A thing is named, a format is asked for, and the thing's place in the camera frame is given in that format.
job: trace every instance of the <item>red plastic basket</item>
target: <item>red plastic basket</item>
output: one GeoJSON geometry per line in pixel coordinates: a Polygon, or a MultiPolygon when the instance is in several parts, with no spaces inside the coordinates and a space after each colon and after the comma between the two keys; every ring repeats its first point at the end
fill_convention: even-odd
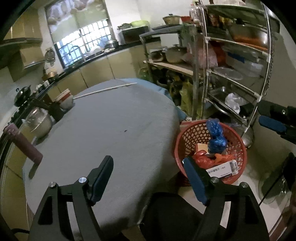
{"type": "MultiPolygon", "coordinates": [[[[223,128],[223,134],[228,141],[226,151],[228,154],[235,156],[239,168],[238,174],[223,178],[222,181],[226,184],[233,184],[241,176],[246,167],[247,150],[241,137],[232,128],[223,123],[220,124],[223,128]]],[[[211,137],[207,130],[206,120],[199,120],[192,123],[178,135],[175,147],[175,159],[185,177],[187,177],[187,175],[183,168],[182,160],[195,150],[195,144],[207,144],[209,139],[211,139],[211,137]]]]}

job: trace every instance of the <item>metal bolt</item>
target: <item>metal bolt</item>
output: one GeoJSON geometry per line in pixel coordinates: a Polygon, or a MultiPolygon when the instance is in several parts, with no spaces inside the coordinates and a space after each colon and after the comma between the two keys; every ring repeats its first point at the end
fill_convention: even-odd
{"type": "Polygon", "coordinates": [[[55,182],[50,182],[50,183],[48,184],[48,186],[49,186],[50,188],[54,188],[56,185],[57,185],[57,184],[56,184],[55,182]]]}
{"type": "Polygon", "coordinates": [[[78,181],[79,181],[80,183],[85,183],[86,180],[87,180],[86,177],[81,177],[81,178],[79,178],[78,181]]]}
{"type": "Polygon", "coordinates": [[[218,183],[218,182],[219,182],[219,178],[217,178],[217,177],[212,177],[212,178],[211,178],[211,181],[212,181],[213,183],[218,183]]]}
{"type": "Polygon", "coordinates": [[[243,187],[243,188],[247,188],[249,186],[249,184],[245,183],[245,182],[242,182],[240,183],[240,185],[243,187]]]}

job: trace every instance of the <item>blue plastic bag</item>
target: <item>blue plastic bag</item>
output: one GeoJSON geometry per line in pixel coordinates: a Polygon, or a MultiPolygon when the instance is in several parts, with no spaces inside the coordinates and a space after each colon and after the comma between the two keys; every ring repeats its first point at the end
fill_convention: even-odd
{"type": "Polygon", "coordinates": [[[223,135],[223,128],[218,119],[208,119],[206,121],[207,129],[211,135],[211,139],[208,143],[209,153],[221,154],[227,146],[227,140],[223,135]]]}

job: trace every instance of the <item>table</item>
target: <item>table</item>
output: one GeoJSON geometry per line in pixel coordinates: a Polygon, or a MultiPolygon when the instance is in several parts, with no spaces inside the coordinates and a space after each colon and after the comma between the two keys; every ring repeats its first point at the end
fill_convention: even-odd
{"type": "MultiPolygon", "coordinates": [[[[122,84],[122,80],[109,80],[78,95],[122,84]]],[[[111,236],[137,224],[155,187],[179,171],[173,158],[179,132],[177,111],[169,98],[140,84],[74,102],[36,146],[43,154],[37,169],[29,159],[24,164],[27,202],[35,213],[49,182],[72,184],[110,155],[114,170],[93,211],[102,230],[111,236]]],[[[73,233],[78,234],[72,204],[68,210],[73,233]]]]}

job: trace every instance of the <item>plastic wrap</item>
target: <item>plastic wrap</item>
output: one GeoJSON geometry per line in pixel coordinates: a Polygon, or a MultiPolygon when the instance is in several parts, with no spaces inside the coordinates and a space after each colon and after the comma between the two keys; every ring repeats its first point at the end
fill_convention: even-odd
{"type": "Polygon", "coordinates": [[[225,104],[229,106],[231,109],[233,109],[237,114],[240,113],[240,106],[245,105],[248,102],[240,97],[236,93],[230,93],[226,98],[225,98],[225,104]]]}
{"type": "Polygon", "coordinates": [[[219,124],[218,119],[208,119],[206,121],[207,129],[211,135],[208,143],[209,153],[221,154],[227,146],[227,140],[223,135],[222,126],[219,124]]]}

